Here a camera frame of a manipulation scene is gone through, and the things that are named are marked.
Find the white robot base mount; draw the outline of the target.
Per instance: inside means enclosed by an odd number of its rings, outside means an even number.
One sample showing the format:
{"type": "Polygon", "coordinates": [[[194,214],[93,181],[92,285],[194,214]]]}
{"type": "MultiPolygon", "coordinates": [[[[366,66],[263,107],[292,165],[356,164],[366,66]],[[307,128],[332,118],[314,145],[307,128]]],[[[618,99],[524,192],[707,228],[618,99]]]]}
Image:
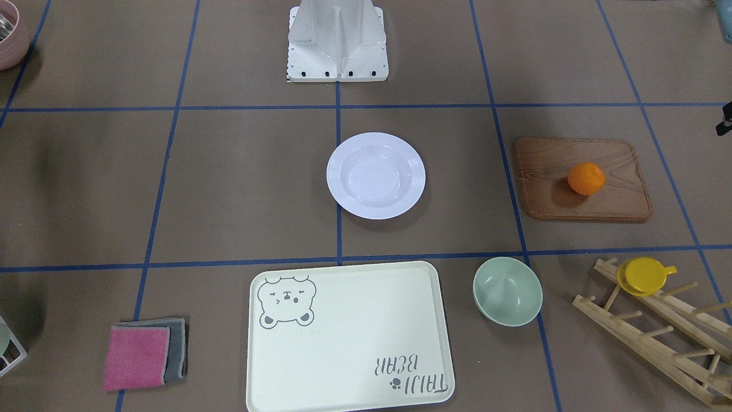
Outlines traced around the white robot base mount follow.
{"type": "Polygon", "coordinates": [[[302,1],[289,11],[290,82],[389,78],[384,12],[371,1],[302,1]]]}

